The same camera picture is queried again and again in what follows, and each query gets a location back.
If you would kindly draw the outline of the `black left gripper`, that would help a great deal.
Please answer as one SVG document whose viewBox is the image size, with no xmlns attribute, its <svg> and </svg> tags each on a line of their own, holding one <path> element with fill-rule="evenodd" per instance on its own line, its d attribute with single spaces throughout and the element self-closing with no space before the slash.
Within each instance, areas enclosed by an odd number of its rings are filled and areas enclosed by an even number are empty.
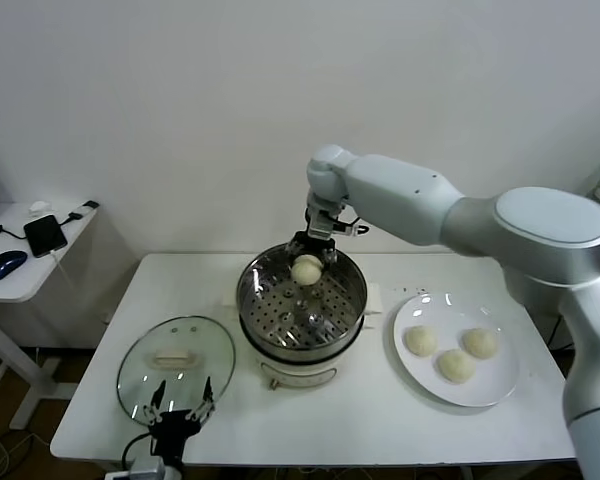
<svg viewBox="0 0 600 480">
<path fill-rule="evenodd" d="M 149 403 L 142 407 L 153 440 L 151 451 L 154 456 L 161 458 L 181 458 L 188 439 L 201 431 L 200 421 L 207 421 L 214 412 L 211 378 L 206 379 L 202 400 L 193 411 L 177 410 L 161 413 L 164 394 L 165 381 L 162 380 L 151 394 Z"/>
</svg>

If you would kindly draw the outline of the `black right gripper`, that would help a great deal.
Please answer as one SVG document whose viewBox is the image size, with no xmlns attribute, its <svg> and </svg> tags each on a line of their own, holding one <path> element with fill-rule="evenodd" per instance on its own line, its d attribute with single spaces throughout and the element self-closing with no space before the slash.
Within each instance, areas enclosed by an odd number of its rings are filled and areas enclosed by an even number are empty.
<svg viewBox="0 0 600 480">
<path fill-rule="evenodd" d="M 337 263 L 337 250 L 333 238 L 324 240 L 310 237 L 306 232 L 296 232 L 286 247 L 289 256 L 312 255 L 322 262 L 322 270 L 328 271 Z"/>
</svg>

